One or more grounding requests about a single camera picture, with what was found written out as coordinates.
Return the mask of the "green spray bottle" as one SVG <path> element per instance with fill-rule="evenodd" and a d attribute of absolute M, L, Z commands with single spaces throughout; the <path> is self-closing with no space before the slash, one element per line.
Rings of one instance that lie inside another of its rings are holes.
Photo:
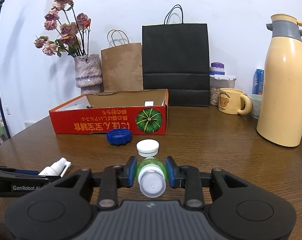
<path fill-rule="evenodd" d="M 158 159 L 148 157 L 138 164 L 136 179 L 144 196 L 158 198 L 166 190 L 166 167 Z"/>

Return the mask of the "yellow thermos jug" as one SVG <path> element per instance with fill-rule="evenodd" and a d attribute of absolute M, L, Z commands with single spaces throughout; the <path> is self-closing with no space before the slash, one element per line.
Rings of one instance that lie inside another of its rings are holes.
<path fill-rule="evenodd" d="M 264 66 L 257 132 L 268 141 L 296 147 L 302 138 L 302 21 L 274 14 Z"/>

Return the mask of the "dried pink rose bouquet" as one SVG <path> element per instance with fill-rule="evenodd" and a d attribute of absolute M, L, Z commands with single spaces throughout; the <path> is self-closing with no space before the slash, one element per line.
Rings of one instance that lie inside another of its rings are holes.
<path fill-rule="evenodd" d="M 54 0 L 51 9 L 44 16 L 44 29 L 56 31 L 55 40 L 39 36 L 34 41 L 37 49 L 47 56 L 62 53 L 76 58 L 89 54 L 91 19 L 83 12 L 76 15 L 73 0 Z"/>

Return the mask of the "purple white jar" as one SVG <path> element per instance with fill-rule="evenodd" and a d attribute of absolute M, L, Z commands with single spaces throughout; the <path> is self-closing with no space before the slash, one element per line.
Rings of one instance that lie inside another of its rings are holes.
<path fill-rule="evenodd" d="M 224 75 L 224 64 L 221 62 L 212 62 L 210 66 L 210 75 Z"/>

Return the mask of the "white ribbed screw cap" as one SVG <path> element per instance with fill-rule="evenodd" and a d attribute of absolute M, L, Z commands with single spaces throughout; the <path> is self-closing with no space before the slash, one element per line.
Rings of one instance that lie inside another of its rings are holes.
<path fill-rule="evenodd" d="M 159 151 L 159 142 L 153 139 L 141 140 L 136 144 L 138 154 L 141 157 L 154 157 Z"/>

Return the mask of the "clear seed container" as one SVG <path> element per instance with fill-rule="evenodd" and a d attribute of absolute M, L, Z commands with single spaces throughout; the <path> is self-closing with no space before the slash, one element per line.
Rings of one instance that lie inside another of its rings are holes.
<path fill-rule="evenodd" d="M 221 88 L 235 88 L 235 75 L 210 75 L 210 105 L 217 106 L 219 104 Z"/>

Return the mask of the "purple textured vase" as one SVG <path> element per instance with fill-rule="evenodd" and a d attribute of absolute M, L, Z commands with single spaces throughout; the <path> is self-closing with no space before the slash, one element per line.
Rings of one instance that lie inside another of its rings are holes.
<path fill-rule="evenodd" d="M 81 94 L 97 94 L 101 92 L 103 83 L 101 61 L 98 54 L 77 56 L 74 58 L 75 84 Z"/>

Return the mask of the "white nasal spray bottle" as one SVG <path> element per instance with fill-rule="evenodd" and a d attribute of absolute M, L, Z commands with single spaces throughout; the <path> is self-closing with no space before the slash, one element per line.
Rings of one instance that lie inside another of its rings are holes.
<path fill-rule="evenodd" d="M 50 166 L 45 167 L 39 176 L 60 176 L 63 177 L 72 163 L 65 158 L 61 158 Z"/>

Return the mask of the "brown paper bag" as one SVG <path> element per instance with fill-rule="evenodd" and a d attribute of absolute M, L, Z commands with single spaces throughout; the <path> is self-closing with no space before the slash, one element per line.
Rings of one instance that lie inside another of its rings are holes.
<path fill-rule="evenodd" d="M 131 43 L 126 33 L 117 29 L 107 33 L 107 41 L 111 47 L 101 51 L 104 91 L 142 90 L 142 44 Z"/>

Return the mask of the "red cardboard box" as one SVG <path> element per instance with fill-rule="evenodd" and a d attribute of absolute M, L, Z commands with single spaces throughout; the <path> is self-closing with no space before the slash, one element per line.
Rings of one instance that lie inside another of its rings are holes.
<path fill-rule="evenodd" d="M 167 89 L 85 94 L 49 111 L 56 134 L 106 133 L 126 128 L 133 135 L 165 135 Z M 154 105 L 145 107 L 145 101 Z"/>

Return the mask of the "blue bottle cap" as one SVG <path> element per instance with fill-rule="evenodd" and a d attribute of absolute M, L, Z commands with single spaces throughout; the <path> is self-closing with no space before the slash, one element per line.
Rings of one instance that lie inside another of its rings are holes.
<path fill-rule="evenodd" d="M 106 139 L 111 145 L 125 145 L 131 142 L 132 133 L 126 128 L 116 128 L 107 132 Z"/>

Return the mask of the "blue soda can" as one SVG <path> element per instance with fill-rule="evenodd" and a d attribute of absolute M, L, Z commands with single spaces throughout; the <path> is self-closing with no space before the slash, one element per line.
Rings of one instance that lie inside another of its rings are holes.
<path fill-rule="evenodd" d="M 253 76 L 252 94 L 263 94 L 264 70 L 256 69 Z"/>

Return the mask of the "yellow bear mug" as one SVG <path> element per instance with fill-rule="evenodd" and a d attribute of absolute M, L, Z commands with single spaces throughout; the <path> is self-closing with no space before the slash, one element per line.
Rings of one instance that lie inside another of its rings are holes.
<path fill-rule="evenodd" d="M 248 115 L 252 110 L 252 102 L 242 90 L 221 88 L 218 109 L 225 114 Z"/>

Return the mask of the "black paper bag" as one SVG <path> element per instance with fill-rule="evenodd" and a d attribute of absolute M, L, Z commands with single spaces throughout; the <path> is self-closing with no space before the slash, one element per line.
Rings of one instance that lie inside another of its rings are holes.
<path fill-rule="evenodd" d="M 210 56 L 205 23 L 142 27 L 144 89 L 167 89 L 172 106 L 207 107 L 210 104 Z"/>

